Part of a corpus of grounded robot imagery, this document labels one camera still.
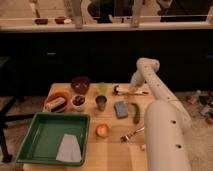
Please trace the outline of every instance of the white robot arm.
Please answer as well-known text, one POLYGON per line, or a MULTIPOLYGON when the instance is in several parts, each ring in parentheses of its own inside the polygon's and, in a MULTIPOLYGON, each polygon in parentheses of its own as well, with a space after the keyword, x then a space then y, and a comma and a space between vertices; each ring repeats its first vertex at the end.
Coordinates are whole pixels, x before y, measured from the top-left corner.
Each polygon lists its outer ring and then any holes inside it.
POLYGON ((131 89, 146 82, 156 101, 145 112, 145 138, 149 171, 190 171, 183 132, 190 128, 191 118, 178 98, 159 79, 155 59, 140 58, 131 79, 131 89))

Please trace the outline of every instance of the cabinet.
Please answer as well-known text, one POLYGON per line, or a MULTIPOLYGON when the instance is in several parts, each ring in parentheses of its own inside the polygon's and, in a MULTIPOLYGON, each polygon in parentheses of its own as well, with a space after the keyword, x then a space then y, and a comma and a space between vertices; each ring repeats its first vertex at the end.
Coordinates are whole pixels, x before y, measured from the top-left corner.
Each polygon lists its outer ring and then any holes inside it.
POLYGON ((16 67, 24 71, 24 94, 47 94, 52 83, 78 75, 91 82, 129 82, 140 57, 160 61, 157 74, 172 90, 213 87, 212 30, 2 33, 0 38, 0 55, 18 60, 16 67))

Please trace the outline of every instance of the green tray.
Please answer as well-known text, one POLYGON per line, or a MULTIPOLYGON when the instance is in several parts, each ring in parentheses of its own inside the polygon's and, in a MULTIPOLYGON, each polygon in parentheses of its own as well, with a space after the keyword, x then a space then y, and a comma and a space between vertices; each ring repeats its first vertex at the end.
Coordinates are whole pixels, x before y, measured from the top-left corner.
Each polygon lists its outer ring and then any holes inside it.
POLYGON ((16 161, 66 166, 81 166, 85 160, 90 117, 86 114, 37 113, 25 136, 16 161), (77 137, 82 160, 61 162, 56 160, 64 134, 77 137))

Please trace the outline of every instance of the glass cup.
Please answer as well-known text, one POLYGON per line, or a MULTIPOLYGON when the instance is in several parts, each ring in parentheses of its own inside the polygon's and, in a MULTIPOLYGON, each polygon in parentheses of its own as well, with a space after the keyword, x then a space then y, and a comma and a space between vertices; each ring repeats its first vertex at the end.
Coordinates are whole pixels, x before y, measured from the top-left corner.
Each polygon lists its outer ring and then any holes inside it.
POLYGON ((99 95, 99 96, 96 97, 95 101, 96 101, 96 104, 97 104, 97 108, 100 111, 104 111, 105 107, 106 107, 107 98, 103 95, 99 95))

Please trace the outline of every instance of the cucumber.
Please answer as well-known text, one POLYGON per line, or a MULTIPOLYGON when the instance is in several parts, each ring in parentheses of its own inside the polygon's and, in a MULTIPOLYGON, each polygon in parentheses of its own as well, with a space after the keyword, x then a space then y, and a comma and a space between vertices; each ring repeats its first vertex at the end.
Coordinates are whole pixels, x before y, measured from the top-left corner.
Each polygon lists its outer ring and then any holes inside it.
POLYGON ((140 118, 141 118, 140 117, 141 116, 140 107, 139 107, 139 105, 137 103, 131 103, 131 105, 133 105, 134 108, 135 108, 135 116, 133 118, 133 123, 137 124, 137 123, 140 122, 140 118))

